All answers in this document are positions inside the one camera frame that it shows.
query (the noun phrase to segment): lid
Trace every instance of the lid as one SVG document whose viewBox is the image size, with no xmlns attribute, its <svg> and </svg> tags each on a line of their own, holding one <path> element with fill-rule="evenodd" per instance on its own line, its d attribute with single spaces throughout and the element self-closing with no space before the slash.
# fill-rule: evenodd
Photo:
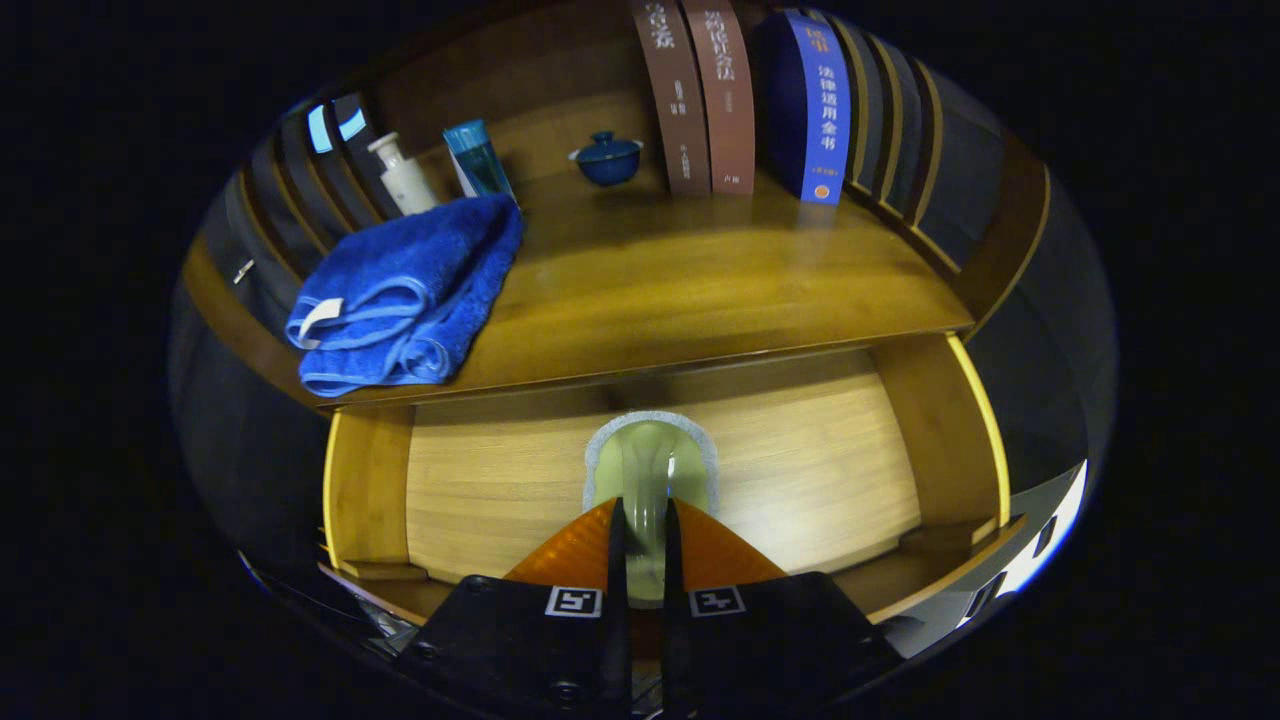
<svg viewBox="0 0 1280 720">
<path fill-rule="evenodd" d="M 588 145 L 577 151 L 579 163 L 596 163 L 625 158 L 640 151 L 640 143 L 634 140 L 613 140 L 613 131 L 598 132 L 591 136 L 595 145 Z"/>
<path fill-rule="evenodd" d="M 479 118 L 453 126 L 442 135 L 444 135 L 444 142 L 449 145 L 449 150 L 454 154 L 466 152 L 472 147 L 479 147 L 489 142 L 489 133 L 485 131 L 484 120 Z"/>
<path fill-rule="evenodd" d="M 397 145 L 398 141 L 398 132 L 384 135 L 369 143 L 369 151 L 378 154 L 383 164 L 387 165 L 387 169 L 390 169 L 404 160 L 404 156 L 401 155 L 399 145 Z"/>
</svg>

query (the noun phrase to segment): black bracket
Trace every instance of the black bracket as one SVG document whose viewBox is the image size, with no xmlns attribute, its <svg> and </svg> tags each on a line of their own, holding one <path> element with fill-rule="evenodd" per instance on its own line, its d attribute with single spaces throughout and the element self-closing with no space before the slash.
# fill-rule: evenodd
<svg viewBox="0 0 1280 720">
<path fill-rule="evenodd" d="M 396 659 L 397 669 L 500 717 L 627 719 L 626 527 L 618 500 L 607 593 L 470 575 Z"/>
<path fill-rule="evenodd" d="M 902 662 L 831 577 L 685 592 L 680 547 L 668 503 L 663 717 L 814 717 Z"/>
</svg>

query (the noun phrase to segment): dark book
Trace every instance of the dark book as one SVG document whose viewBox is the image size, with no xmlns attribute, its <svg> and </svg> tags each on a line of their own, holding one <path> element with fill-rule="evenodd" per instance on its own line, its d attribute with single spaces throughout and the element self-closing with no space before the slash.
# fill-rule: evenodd
<svg viewBox="0 0 1280 720">
<path fill-rule="evenodd" d="M 742 28 L 728 0 L 680 0 L 694 38 L 707 101 L 712 191 L 751 195 L 755 108 Z"/>
<path fill-rule="evenodd" d="M 707 114 L 689 28 L 675 0 L 631 0 L 673 195 L 710 195 Z"/>
<path fill-rule="evenodd" d="M 764 146 L 778 179 L 805 202 L 838 204 L 855 118 L 835 31 L 788 9 L 765 18 L 755 41 Z"/>
</svg>

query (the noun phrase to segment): blue ceramic bowl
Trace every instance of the blue ceramic bowl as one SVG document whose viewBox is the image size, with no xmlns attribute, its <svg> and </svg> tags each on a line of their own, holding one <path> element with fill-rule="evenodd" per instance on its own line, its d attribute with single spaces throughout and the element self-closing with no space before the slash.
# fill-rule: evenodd
<svg viewBox="0 0 1280 720">
<path fill-rule="evenodd" d="M 598 186 L 608 187 L 627 182 L 640 168 L 640 149 L 637 140 L 613 140 L 613 132 L 598 132 L 591 136 L 594 145 L 575 150 L 568 159 L 577 163 L 586 179 Z"/>
</svg>

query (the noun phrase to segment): screw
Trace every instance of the screw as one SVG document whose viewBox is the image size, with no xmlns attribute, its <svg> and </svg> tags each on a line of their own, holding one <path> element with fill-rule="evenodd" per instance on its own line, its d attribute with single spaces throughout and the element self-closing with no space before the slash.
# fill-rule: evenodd
<svg viewBox="0 0 1280 720">
<path fill-rule="evenodd" d="M 426 641 L 417 641 L 413 643 L 413 652 L 416 652 L 422 660 L 435 660 L 435 657 L 440 655 L 439 648 Z"/>
<path fill-rule="evenodd" d="M 577 702 L 581 691 L 576 684 L 561 680 L 559 683 L 552 684 L 552 694 L 556 696 L 556 700 L 563 702 L 564 705 L 573 705 Z"/>
</svg>

